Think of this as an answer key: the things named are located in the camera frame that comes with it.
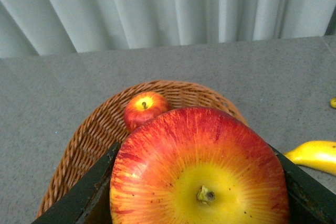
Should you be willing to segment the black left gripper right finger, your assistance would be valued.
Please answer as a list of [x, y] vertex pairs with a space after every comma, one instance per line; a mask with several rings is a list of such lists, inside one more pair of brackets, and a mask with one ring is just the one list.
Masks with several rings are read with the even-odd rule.
[[335, 194], [287, 159], [274, 147], [284, 171], [290, 223], [335, 223]]

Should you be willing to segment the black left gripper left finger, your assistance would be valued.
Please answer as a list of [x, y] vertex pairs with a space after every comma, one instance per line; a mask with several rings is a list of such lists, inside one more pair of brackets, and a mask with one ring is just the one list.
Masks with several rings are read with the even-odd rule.
[[107, 152], [84, 176], [33, 223], [112, 223], [109, 186], [119, 143]]

